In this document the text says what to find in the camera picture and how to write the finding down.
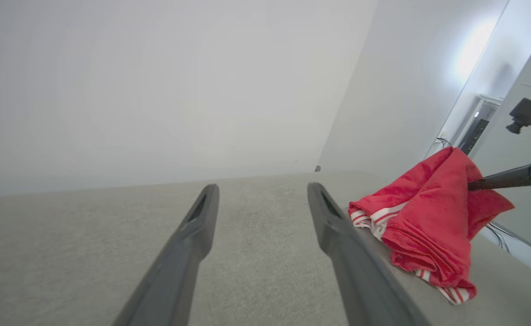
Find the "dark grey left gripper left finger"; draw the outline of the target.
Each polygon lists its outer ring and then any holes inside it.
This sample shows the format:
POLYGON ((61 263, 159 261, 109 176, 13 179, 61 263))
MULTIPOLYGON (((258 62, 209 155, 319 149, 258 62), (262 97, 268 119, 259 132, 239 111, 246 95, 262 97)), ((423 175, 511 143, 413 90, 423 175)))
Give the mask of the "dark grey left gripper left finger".
POLYGON ((115 326, 188 324, 199 265, 212 249, 218 207, 218 185, 208 184, 114 320, 115 326))

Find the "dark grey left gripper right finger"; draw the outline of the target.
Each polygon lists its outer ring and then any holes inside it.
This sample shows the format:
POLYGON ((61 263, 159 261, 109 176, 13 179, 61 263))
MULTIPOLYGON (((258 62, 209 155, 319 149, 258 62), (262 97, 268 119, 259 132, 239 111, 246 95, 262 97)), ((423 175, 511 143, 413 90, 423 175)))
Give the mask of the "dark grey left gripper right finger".
POLYGON ((379 256, 364 243, 321 183, 308 202, 321 250, 332 261, 351 326, 428 326, 429 320, 379 256))

